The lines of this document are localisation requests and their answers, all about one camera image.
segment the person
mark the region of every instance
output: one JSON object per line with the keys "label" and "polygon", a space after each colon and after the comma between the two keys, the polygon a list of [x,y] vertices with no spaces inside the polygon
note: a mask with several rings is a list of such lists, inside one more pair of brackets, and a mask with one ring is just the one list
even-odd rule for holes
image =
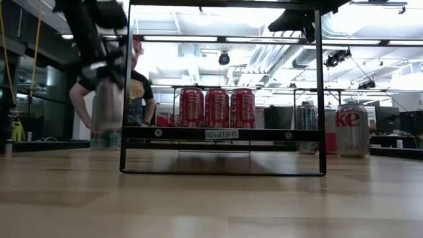
{"label": "person", "polygon": [[[119,41],[119,47],[126,52],[125,38]],[[130,126],[149,126],[155,111],[155,101],[153,91],[147,78],[136,72],[138,57],[142,55],[143,48],[137,37],[133,39],[133,52],[131,62],[131,80],[130,80],[130,106],[128,109],[128,125]],[[96,85],[90,79],[80,79],[69,92],[71,102],[75,107],[80,119],[87,128],[91,128],[91,117],[87,112],[84,97],[91,91],[95,91]],[[142,100],[145,101],[145,112],[143,113]]]}

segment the shelf label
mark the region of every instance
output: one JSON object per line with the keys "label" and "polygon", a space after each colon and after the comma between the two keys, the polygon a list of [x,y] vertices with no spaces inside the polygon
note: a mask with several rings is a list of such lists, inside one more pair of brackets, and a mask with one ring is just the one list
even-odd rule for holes
{"label": "shelf label", "polygon": [[237,129],[227,130],[206,130],[206,139],[238,139]]}

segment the graphic t-shirt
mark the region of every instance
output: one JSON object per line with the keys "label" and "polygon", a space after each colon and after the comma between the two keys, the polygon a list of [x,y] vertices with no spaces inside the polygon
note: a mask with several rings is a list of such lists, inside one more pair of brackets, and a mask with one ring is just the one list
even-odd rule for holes
{"label": "graphic t-shirt", "polygon": [[[102,68],[99,68],[97,75],[101,77]],[[80,86],[86,90],[95,91],[96,83],[89,79],[81,79],[78,81]],[[144,75],[132,71],[130,81],[130,101],[128,109],[128,124],[130,126],[140,126],[143,122],[143,105],[142,100],[149,100],[153,98],[153,91]]]}

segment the wooden floor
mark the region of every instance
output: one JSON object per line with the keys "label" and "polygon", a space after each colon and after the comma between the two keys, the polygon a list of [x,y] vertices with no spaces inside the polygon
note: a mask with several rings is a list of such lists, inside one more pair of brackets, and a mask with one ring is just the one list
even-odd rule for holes
{"label": "wooden floor", "polygon": [[[328,160],[328,175],[123,175],[118,151],[17,153],[0,158],[1,238],[423,237],[423,163]],[[315,171],[295,153],[128,151],[150,171]]]}

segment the man's arm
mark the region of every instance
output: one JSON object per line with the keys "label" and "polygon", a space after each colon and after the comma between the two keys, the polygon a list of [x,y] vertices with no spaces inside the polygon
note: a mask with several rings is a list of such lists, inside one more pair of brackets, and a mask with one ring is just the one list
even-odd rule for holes
{"label": "man's arm", "polygon": [[72,104],[75,107],[75,111],[78,113],[79,117],[87,128],[91,127],[91,118],[87,112],[84,97],[89,93],[90,90],[84,88],[79,83],[74,84],[74,86],[69,92]]}
{"label": "man's arm", "polygon": [[144,122],[150,124],[151,119],[154,116],[154,111],[156,109],[156,102],[153,99],[145,100],[145,113],[144,113]]}

